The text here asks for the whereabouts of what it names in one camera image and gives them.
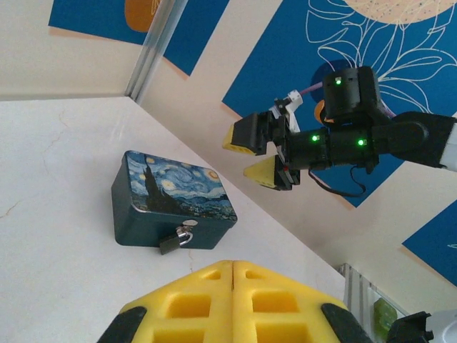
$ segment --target lock shackle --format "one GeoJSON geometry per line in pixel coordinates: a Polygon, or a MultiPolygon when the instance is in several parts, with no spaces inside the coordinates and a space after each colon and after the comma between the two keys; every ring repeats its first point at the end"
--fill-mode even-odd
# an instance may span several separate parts
{"type": "Polygon", "coordinates": [[[182,247],[183,245],[189,243],[193,239],[194,234],[192,232],[183,232],[182,234],[178,234],[178,237],[187,237],[185,240],[179,242],[179,246],[182,247]]]}

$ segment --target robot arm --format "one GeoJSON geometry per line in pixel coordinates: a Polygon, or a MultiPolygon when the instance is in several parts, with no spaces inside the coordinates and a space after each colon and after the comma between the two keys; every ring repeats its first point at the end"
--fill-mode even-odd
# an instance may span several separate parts
{"type": "Polygon", "coordinates": [[[456,118],[414,111],[389,118],[369,67],[336,71],[323,80],[323,90],[320,129],[300,131],[293,113],[303,103],[297,91],[233,125],[225,149],[263,155],[272,141],[278,152],[245,169],[247,177],[290,190],[300,184],[302,169],[353,165],[370,174],[381,154],[457,172],[456,118]]]}

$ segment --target white wall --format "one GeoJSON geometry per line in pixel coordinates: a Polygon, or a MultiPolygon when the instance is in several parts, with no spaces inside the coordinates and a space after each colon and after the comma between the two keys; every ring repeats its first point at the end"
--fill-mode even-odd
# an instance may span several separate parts
{"type": "Polygon", "coordinates": [[[352,264],[407,311],[455,307],[457,289],[401,243],[455,200],[457,174],[405,163],[351,209],[305,176],[292,192],[259,187],[242,171],[264,156],[221,148],[239,119],[221,100],[279,4],[231,0],[192,75],[163,60],[142,106],[326,261],[352,264]]]}
{"type": "Polygon", "coordinates": [[[140,46],[48,27],[53,0],[0,5],[0,97],[122,94],[140,46]]]}

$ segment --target yellow foam block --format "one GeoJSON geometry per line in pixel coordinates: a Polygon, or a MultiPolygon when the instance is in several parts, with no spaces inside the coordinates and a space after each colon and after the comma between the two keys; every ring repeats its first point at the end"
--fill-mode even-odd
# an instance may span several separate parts
{"type": "Polygon", "coordinates": [[[262,186],[276,188],[274,184],[275,156],[269,157],[244,169],[243,175],[262,186]]]}
{"type": "Polygon", "coordinates": [[[344,303],[249,262],[221,261],[127,304],[133,343],[337,343],[321,312],[344,303]]]}
{"type": "Polygon", "coordinates": [[[234,125],[231,125],[230,126],[230,129],[229,131],[227,132],[227,135],[225,136],[224,138],[224,141],[222,142],[222,147],[226,150],[231,150],[231,151],[234,151],[234,152],[239,152],[239,153],[242,153],[242,154],[249,154],[249,155],[255,155],[251,150],[249,150],[248,148],[245,148],[245,147],[242,147],[242,146],[237,146],[237,145],[233,145],[231,143],[231,140],[233,138],[233,130],[234,130],[234,125]]]}
{"type": "Polygon", "coordinates": [[[221,261],[147,294],[122,310],[147,309],[132,343],[232,342],[232,261],[221,261]]]}
{"type": "Polygon", "coordinates": [[[233,263],[234,343],[339,343],[321,311],[343,302],[249,262],[233,263]]]}

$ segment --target white connector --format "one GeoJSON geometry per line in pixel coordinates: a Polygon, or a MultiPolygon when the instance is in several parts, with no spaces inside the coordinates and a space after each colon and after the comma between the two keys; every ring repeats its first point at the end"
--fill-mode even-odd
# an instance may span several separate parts
{"type": "MultiPolygon", "coordinates": [[[[287,97],[290,99],[289,105],[286,105],[286,111],[288,114],[288,128],[291,130],[293,133],[300,132],[300,127],[298,126],[297,118],[295,117],[295,110],[302,105],[303,103],[303,98],[301,97],[300,93],[295,90],[291,91],[289,94],[287,94],[287,97]]],[[[277,119],[280,117],[281,112],[279,109],[275,106],[271,107],[269,109],[272,113],[273,116],[277,119]]]]}

